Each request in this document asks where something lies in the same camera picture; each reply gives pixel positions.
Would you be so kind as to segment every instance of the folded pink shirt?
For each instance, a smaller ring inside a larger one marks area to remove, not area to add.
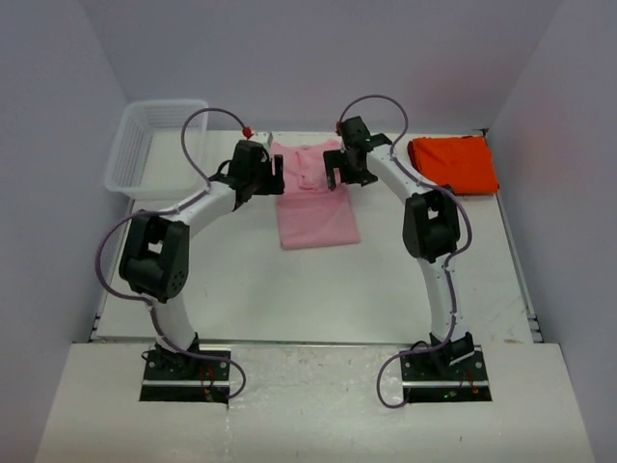
[[[277,197],[277,220],[283,249],[360,242],[347,187],[339,185],[335,191],[330,191],[326,181],[323,153],[339,148],[336,140],[310,147],[272,144],[272,154],[283,156],[285,192]]]

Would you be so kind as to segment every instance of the white floor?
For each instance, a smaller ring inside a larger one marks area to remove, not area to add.
[[[275,140],[296,146],[333,136],[280,132]],[[398,147],[403,159],[411,138]],[[207,172],[231,156],[238,139],[237,131],[209,133]],[[401,239],[402,204],[379,182],[351,188],[351,201],[362,236],[358,245],[283,251],[274,198],[269,197],[253,198],[196,237],[184,296],[201,337],[352,343],[426,339],[428,298],[419,266]],[[137,202],[135,208],[170,203]],[[471,249],[457,264],[466,322],[477,343],[531,342],[496,197],[464,199],[464,205],[474,233]],[[117,272],[113,286],[128,291]],[[104,340],[152,339],[154,332],[140,304],[109,296],[96,335]]]
[[[594,461],[554,344],[486,344],[493,402],[403,410],[375,396],[393,346],[234,346],[249,382],[229,409],[139,402],[146,348],[71,348],[38,463]],[[401,398],[397,366],[384,389]]]

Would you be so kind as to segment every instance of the orange cloth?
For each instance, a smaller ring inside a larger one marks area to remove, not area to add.
[[[412,165],[457,195],[487,195],[499,189],[493,156],[482,137],[416,138],[407,146]]]

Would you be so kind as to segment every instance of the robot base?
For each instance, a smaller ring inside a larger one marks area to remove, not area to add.
[[[468,344],[469,338],[463,338]],[[462,348],[447,345],[443,351],[401,357],[403,396],[409,403],[492,401],[482,350],[477,347],[450,362],[447,355]]]
[[[188,349],[217,357],[231,357],[228,350],[200,350],[197,336]],[[155,344],[142,354],[146,360],[140,401],[228,403],[229,364],[194,359]]]

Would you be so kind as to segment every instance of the white basket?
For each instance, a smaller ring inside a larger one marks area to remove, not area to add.
[[[198,99],[160,99],[129,104],[116,134],[105,174],[105,188],[134,200],[180,200],[201,180],[180,144],[180,129],[198,109]],[[186,131],[186,147],[201,165],[207,113],[196,116]]]

